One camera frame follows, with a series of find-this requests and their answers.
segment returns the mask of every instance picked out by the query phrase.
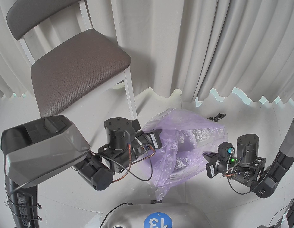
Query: white chair frame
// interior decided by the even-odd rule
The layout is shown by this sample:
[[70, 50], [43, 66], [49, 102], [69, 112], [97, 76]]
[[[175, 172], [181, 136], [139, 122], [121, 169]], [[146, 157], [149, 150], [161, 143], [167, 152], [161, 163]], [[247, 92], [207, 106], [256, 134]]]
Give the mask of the white chair frame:
[[[89, 19], [88, 10], [86, 7], [85, 0], [82, 0], [79, 2], [81, 14], [84, 20], [85, 29], [92, 29], [92, 24]], [[26, 53], [31, 65], [35, 63], [35, 60], [28, 48], [28, 45], [26, 44], [24, 37], [20, 38], [19, 40], [22, 48], [24, 49], [24, 52]], [[98, 94], [101, 94], [105, 92], [107, 89], [110, 89], [114, 85], [118, 84], [121, 81], [124, 81], [125, 84], [125, 90], [127, 95], [127, 100], [129, 104], [130, 114], [133, 118], [137, 117], [136, 107], [135, 107], [135, 101], [134, 101], [134, 94], [133, 94], [133, 87], [132, 87], [132, 80], [131, 80], [131, 74], [130, 74], [130, 67], [126, 68], [124, 71], [120, 72], [119, 74], [115, 75], [111, 79], [107, 80], [100, 86], [98, 86], [93, 91], [96, 91]]]

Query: brown chair seat cushion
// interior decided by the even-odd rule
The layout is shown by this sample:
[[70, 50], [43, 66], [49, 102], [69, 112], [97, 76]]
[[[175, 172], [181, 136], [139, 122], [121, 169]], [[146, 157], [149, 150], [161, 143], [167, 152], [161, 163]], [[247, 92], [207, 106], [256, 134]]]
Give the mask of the brown chair seat cushion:
[[126, 52], [94, 29], [63, 42], [31, 67], [40, 116], [61, 113], [129, 67], [130, 61]]

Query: white floor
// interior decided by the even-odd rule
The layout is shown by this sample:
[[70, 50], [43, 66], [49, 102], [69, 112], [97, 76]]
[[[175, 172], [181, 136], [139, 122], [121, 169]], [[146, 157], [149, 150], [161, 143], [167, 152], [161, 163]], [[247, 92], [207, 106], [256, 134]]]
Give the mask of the white floor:
[[[205, 117], [225, 113], [220, 120], [228, 129], [229, 142], [236, 144], [238, 136], [255, 133], [260, 138], [259, 156], [267, 158], [270, 165], [288, 131], [294, 116], [294, 102], [285, 105], [266, 102], [251, 102], [249, 106], [231, 93], [223, 102], [216, 101], [210, 94], [199, 107], [195, 103], [181, 102], [180, 91], [175, 90], [170, 98], [157, 96], [147, 89], [135, 98], [138, 120], [143, 126], [149, 119], [169, 107], [185, 108]], [[110, 117], [131, 119], [123, 87], [110, 89], [99, 96], [92, 93], [68, 108], [63, 114], [73, 121], [83, 136], [97, 150], [106, 142], [103, 122]], [[0, 139], [7, 128], [39, 118], [35, 98], [0, 99]], [[232, 182], [240, 192], [247, 187]], [[256, 228], [268, 226], [270, 219], [294, 196], [294, 164], [280, 182], [274, 194], [267, 199], [259, 199], [254, 193], [237, 195], [225, 178], [217, 175], [209, 179], [206, 172], [191, 178], [186, 183], [171, 188], [164, 197], [165, 203], [187, 202], [201, 208], [214, 228]], [[95, 215], [101, 220], [105, 213], [123, 202], [134, 204], [149, 203], [154, 199], [154, 189], [128, 175], [125, 179], [110, 185], [102, 192], [92, 189], [71, 168], [39, 185], [39, 203], [43, 218], [40, 227], [81, 228]], [[4, 167], [0, 150], [0, 228], [12, 228], [11, 212], [4, 204]], [[272, 224], [279, 218], [277, 215]]]

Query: blue circular sticker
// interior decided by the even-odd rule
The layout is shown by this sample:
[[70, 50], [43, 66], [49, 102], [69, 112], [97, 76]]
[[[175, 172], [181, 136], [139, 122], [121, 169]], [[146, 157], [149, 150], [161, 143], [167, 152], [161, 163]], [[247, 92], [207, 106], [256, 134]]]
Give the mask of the blue circular sticker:
[[145, 219], [144, 228], [172, 228], [172, 220], [164, 213], [153, 213]]

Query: crumpled plastic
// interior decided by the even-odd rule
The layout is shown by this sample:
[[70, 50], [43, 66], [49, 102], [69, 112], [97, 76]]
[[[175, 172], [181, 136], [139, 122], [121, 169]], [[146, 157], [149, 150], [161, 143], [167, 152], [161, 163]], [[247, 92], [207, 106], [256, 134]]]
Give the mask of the crumpled plastic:
[[[153, 176], [149, 181], [157, 187], [156, 198], [161, 200], [169, 189], [184, 183], [206, 169], [204, 152], [215, 152], [228, 140], [226, 128], [194, 112], [169, 108], [143, 127], [144, 132], [162, 129], [162, 148], [151, 158]], [[148, 159], [142, 161], [146, 175], [150, 173]]]

